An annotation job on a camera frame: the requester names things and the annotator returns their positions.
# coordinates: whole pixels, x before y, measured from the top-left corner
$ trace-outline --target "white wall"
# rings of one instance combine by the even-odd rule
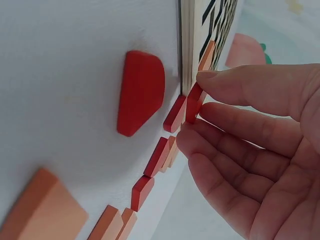
[[[176,11],[175,0],[0,1],[0,224],[39,166],[89,213],[78,240],[107,204],[130,206],[179,93]],[[166,92],[163,107],[127,138],[116,121],[131,49],[161,58]],[[151,238],[184,165],[180,156],[156,177],[130,239]]]

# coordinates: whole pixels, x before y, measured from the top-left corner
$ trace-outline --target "red semicircle block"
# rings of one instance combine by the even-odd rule
[[[125,57],[117,131],[133,136],[162,106],[165,95],[165,69],[161,60],[142,51],[129,51]]]

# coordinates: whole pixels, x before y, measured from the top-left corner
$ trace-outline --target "red domino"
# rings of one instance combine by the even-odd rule
[[[165,94],[165,69],[161,60],[141,51],[125,57],[117,131],[133,136],[162,106]]]
[[[168,116],[163,123],[163,129],[169,133],[175,133],[184,120],[187,101],[183,95],[178,96]]]
[[[155,179],[142,176],[132,188],[131,209],[138,212],[155,185]]]
[[[144,175],[153,178],[164,165],[170,152],[169,141],[161,137],[156,145],[153,154],[143,172]]]
[[[185,121],[194,124],[199,114],[200,108],[206,98],[206,93],[202,90],[199,84],[196,82],[191,89],[189,96],[186,100],[186,113]]]

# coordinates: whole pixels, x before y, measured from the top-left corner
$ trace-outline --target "hand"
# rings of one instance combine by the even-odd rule
[[[197,82],[228,104],[204,104],[206,121],[177,136],[206,200],[247,240],[319,240],[320,64],[241,66]]]

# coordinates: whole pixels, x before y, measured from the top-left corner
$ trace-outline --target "orange domino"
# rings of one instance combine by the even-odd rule
[[[164,165],[167,156],[169,155],[169,151],[170,148],[168,139],[161,137],[143,174],[149,178],[153,178]]]
[[[208,44],[208,47],[206,48],[206,51],[203,55],[203,58],[199,64],[198,71],[208,71],[210,70],[212,58],[214,56],[214,50],[215,50],[215,42],[210,41]]]
[[[163,129],[169,133],[175,133],[182,124],[186,110],[186,97],[178,96],[168,116],[163,123]]]
[[[135,211],[133,211],[130,208],[126,208],[122,213],[122,221],[123,221],[123,227],[121,231],[119,232],[118,236],[116,237],[116,240],[127,240],[129,234],[131,233],[134,225],[137,221],[137,215]]]
[[[160,169],[160,172],[165,173],[167,168],[169,167],[172,157],[174,156],[176,149],[177,149],[177,143],[176,143],[176,138],[174,136],[170,136],[169,139],[169,147],[170,147],[170,152],[168,157],[166,158],[162,168]]]
[[[74,240],[86,211],[48,170],[39,169],[0,230],[1,240]]]
[[[138,212],[144,204],[152,188],[155,185],[155,179],[148,176],[142,176],[132,188],[131,209]]]
[[[168,166],[169,168],[171,168],[173,166],[173,164],[175,163],[175,160],[176,160],[176,158],[178,156],[178,153],[179,153],[179,148],[177,147],[175,149],[175,152],[174,152],[172,158],[171,158],[171,162],[169,163],[169,166]]]
[[[196,82],[191,89],[186,100],[186,113],[185,121],[194,124],[199,114],[200,108],[206,98],[206,92],[202,90],[199,84]]]
[[[87,240],[116,240],[123,225],[119,210],[108,205]]]

